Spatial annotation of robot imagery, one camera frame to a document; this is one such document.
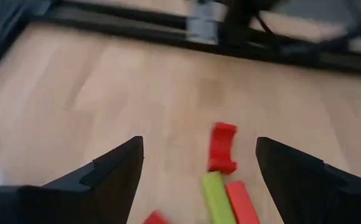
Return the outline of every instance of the green block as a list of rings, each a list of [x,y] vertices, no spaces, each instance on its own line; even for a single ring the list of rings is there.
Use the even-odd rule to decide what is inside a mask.
[[[220,172],[205,174],[201,184],[211,223],[236,224]]]

